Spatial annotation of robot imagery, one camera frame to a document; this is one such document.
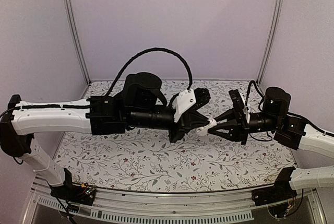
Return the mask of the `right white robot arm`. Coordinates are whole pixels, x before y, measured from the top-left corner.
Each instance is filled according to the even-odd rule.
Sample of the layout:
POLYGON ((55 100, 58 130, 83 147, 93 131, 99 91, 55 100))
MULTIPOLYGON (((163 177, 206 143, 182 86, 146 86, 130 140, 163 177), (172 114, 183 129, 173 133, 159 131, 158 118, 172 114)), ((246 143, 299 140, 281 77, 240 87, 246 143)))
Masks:
MULTIPOLYGON (((248 113, 238 90, 231 90, 233 108, 212 120, 207 130, 232 142, 245 144, 251 133, 271 131, 273 140, 294 150, 311 151, 333 157, 333 133, 323 130, 307 118, 289 112, 291 96, 279 87, 269 87, 263 97, 263 108, 248 113)), ((270 190, 274 201, 281 201, 290 191, 333 186, 333 166, 301 169, 284 168, 270 190)))

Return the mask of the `white earbud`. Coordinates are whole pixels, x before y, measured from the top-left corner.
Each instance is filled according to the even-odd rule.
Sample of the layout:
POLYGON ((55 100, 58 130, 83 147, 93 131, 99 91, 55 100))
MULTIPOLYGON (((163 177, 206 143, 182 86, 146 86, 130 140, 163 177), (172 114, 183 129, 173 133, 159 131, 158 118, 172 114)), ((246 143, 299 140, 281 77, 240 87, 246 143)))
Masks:
POLYGON ((198 136, 205 136, 208 134, 208 130, 217 126, 217 121, 210 114, 206 114, 209 123, 205 126, 199 127, 195 129, 195 133, 198 136))

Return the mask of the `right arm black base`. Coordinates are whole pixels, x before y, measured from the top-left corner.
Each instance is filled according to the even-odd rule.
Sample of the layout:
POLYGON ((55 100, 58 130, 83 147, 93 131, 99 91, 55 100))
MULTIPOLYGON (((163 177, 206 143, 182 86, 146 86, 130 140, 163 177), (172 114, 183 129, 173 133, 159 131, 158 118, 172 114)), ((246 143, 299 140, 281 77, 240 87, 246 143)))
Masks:
POLYGON ((252 200, 255 205, 262 206, 291 199, 290 203, 283 204, 286 209, 283 209, 283 207, 274 207, 273 210, 273 213, 278 216, 287 215, 294 208, 297 197, 296 190, 293 190, 289 184, 294 170, 296 170, 295 167, 283 168, 272 186, 253 190, 252 200))

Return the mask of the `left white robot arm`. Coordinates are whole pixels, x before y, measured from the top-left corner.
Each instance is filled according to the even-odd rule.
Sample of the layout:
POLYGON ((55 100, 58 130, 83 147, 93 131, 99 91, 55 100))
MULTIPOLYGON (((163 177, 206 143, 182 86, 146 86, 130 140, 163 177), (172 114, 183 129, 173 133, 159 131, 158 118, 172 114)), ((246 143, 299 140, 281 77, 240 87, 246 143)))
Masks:
POLYGON ((211 117, 198 112, 210 100, 207 89, 187 88, 167 100, 161 86, 158 76, 142 72, 128 75, 123 90, 114 96, 107 93, 45 104, 29 103, 13 95, 1 117, 1 149, 29 164, 66 200, 72 200, 78 190, 72 185, 71 173, 40 148, 35 133, 111 135, 140 127, 167 130, 174 143, 193 129, 203 135, 214 125, 211 117))

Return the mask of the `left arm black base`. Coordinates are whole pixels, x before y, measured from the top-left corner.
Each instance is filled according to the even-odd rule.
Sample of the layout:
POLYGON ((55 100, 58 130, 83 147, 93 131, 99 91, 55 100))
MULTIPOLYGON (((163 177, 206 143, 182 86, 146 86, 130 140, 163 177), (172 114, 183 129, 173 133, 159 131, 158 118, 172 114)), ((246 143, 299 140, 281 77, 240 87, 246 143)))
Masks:
POLYGON ((51 186, 51 195, 66 202, 92 206, 96 196, 96 186, 88 183, 75 184, 71 172, 64 168, 65 178, 60 186, 51 186))

